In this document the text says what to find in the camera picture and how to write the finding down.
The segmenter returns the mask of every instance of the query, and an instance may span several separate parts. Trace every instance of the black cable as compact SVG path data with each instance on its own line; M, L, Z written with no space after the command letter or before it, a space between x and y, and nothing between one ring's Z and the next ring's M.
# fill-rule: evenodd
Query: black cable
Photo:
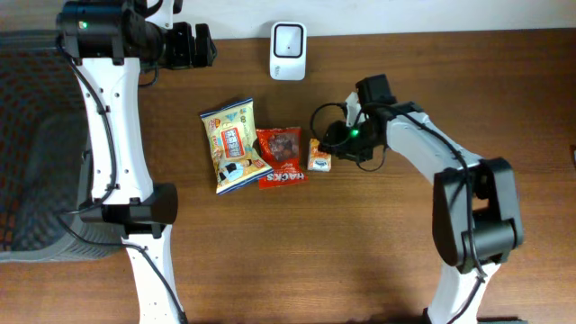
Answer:
M158 10L160 10L160 8L162 7L163 3L164 3L164 0L158 0L158 2L156 4L152 5L150 8L148 8L146 10L146 13L144 13L144 18L148 18L152 14L157 13Z
M79 209L76 211L66 211L67 214L78 215L82 212L88 212L88 211L91 211L93 209L101 207L103 205L103 203L106 201L106 199L108 199L112 195L112 192L113 192L114 188L116 187L116 173L117 173L117 170L116 170L116 152L114 151L114 142L113 142L112 130L110 128L110 123L108 122L108 117L106 117L106 109L104 108L104 105L102 104L102 101L100 100L100 97L96 94L96 91L92 88L92 86L90 85L88 80L86 80L86 78L80 72L80 70L78 70L78 67L74 63L74 60L72 59L72 57L68 53L66 53L64 51L64 49L62 49L62 35L59 35L56 38L56 49L58 50L60 55L62 55L64 60L68 63L70 68L72 68L72 71L74 72L76 77L80 80L80 82L82 82L84 87L88 90L88 93L90 94L90 96L92 96L92 98L94 99L94 102L96 103L96 110L97 110L98 114L100 114L100 116L102 116L102 123L104 126L104 130L106 132L106 139L108 140L108 150L110 152L111 175L110 175L110 183L108 184L108 187L106 188L106 193L102 196L102 198L100 198L100 200L98 200L97 202L94 202L93 204L91 204L89 206L86 206L85 208L82 208L82 209Z
M322 109L326 108L326 107L330 107L330 106L336 106L339 107L340 109L342 109L344 111L345 109L345 103L324 103L322 106L316 108L316 110L314 111L314 113L312 114L312 116L310 117L310 130L312 131L312 135L314 136L314 138L318 139L319 142L322 144L322 146L327 147L327 148L337 148L341 145L344 145L346 142L348 142L348 140L351 139L350 134L348 134L348 136L346 137L346 139L342 140L341 142L337 143L337 144L326 144L324 143L324 141L322 140L322 138L320 138L318 136L318 134L316 133L316 130L314 130L314 120L316 119L316 114L321 111Z
M360 168L360 170L365 171L365 172L375 172L380 170L380 168L384 165L384 163L386 162L386 148L384 148L384 151L382 153L382 162L380 162L380 165L377 168L374 169L366 169L363 168L362 166L360 166L360 162L358 160L356 160L356 166Z
M152 259L150 258L150 256L148 255L148 253L146 253L146 249L144 247L139 247L137 245L134 244L126 244L126 243L101 243L101 242L93 242L90 240L87 240L83 237L81 237L80 235L78 235L76 232L74 232L59 216L56 217L56 220L58 221L58 223L60 224L60 226L74 239L79 240L82 243L88 244L88 245L93 245L93 246L98 246L98 247L108 247L108 248L132 248L137 250L138 252L140 252L142 254L142 256L146 259L146 261L148 262L148 264L150 265L150 267L152 268L152 270L154 271L154 273L158 276L158 278L160 279L160 281L162 282L162 284L166 287L166 290L168 291L168 293L170 294L170 298L172 299L172 302L174 303L176 310L178 312L178 318L180 319L181 323L188 323L188 319L186 318L186 314L184 313L184 311L182 310L182 308L180 308L180 304L178 303L178 299L176 298L176 295L174 294L174 291L172 290L172 288L170 287L170 284L166 281L166 278L160 273L160 271L158 270L158 268L156 267L156 265L154 264L154 262L152 261Z
M460 319L462 315L464 315L464 313L468 310L468 307L470 307L470 304L472 304L472 301L474 300L476 293L480 290L480 286L482 284L484 284L484 279L482 279L481 277L477 277L476 283L474 284L474 287L472 288L470 295L468 295L468 299L464 303L463 307L446 324L453 324L454 322L456 322L456 320Z
M156 66L154 66L154 79L152 79L152 81L150 81L144 85L138 85L138 88L145 88L145 87L155 85L156 82L158 82L159 75L160 75L160 71L159 71L158 65L156 65Z

